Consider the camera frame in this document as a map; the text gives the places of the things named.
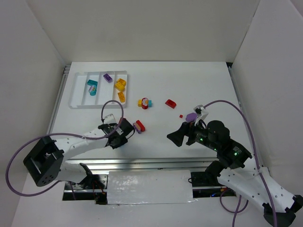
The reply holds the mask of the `teal round printed lego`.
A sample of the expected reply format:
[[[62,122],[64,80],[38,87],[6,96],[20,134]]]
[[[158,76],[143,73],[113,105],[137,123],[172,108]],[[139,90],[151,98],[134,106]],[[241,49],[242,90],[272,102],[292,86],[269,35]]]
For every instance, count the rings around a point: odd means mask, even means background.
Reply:
[[[91,96],[95,96],[96,92],[97,92],[97,86],[95,86],[95,85],[90,86],[90,88],[89,88],[89,94]]]

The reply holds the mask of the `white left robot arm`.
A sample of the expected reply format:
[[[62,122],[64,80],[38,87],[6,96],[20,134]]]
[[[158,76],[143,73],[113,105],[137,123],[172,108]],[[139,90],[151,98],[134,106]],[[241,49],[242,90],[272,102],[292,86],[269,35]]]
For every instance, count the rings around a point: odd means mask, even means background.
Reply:
[[[41,138],[23,160],[36,186],[43,187],[53,181],[70,181],[87,188],[99,181],[86,164],[72,164],[69,160],[94,149],[116,149],[126,144],[128,135],[135,132],[135,128],[125,118],[120,122],[118,125],[110,114],[104,124],[80,137]]]

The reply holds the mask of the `yellow round printed lego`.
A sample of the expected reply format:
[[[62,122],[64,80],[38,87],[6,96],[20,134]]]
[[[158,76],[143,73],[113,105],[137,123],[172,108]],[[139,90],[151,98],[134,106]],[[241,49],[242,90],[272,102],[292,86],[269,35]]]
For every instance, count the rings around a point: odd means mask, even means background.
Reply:
[[[123,92],[125,90],[125,86],[121,83],[121,82],[116,82],[115,83],[115,88],[119,91],[119,92]]]

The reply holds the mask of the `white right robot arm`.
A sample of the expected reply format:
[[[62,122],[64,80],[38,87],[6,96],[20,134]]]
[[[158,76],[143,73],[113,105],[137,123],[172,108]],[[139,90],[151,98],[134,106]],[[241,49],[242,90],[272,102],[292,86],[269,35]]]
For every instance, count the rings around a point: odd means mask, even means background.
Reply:
[[[264,219],[277,227],[288,227],[303,207],[301,195],[293,195],[280,186],[266,167],[257,168],[254,156],[230,137],[230,131],[218,120],[202,123],[183,122],[167,138],[181,147],[187,137],[188,146],[199,143],[216,152],[217,159],[202,172],[191,174],[194,187],[202,183],[224,185],[263,211]]]

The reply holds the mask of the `red and purple lego stack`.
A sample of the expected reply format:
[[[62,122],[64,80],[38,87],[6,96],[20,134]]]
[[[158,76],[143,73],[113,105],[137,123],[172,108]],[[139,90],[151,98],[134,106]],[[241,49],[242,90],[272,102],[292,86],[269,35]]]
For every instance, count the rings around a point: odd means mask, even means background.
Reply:
[[[145,126],[139,120],[137,120],[136,122],[133,123],[133,127],[139,134],[141,134],[142,132],[145,132],[145,130],[146,130]]]

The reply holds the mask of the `red sloped lego brick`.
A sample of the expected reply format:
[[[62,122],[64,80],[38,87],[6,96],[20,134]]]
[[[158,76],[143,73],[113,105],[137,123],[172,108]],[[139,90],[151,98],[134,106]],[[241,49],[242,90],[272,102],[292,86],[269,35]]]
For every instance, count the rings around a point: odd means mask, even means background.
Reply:
[[[177,106],[177,104],[176,104],[174,101],[172,101],[171,99],[168,99],[168,100],[165,102],[165,104],[166,104],[167,106],[169,106],[170,108],[172,108],[172,109],[174,109],[174,108]]]

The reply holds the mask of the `teal lego brick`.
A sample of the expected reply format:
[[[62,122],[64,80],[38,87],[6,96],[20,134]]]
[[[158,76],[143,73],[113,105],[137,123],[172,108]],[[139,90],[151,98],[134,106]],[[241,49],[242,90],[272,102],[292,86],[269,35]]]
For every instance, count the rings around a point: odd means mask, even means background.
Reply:
[[[91,79],[89,79],[88,81],[87,81],[87,84],[89,85],[89,86],[98,86],[98,82],[97,81],[95,81],[95,80],[91,80]]]

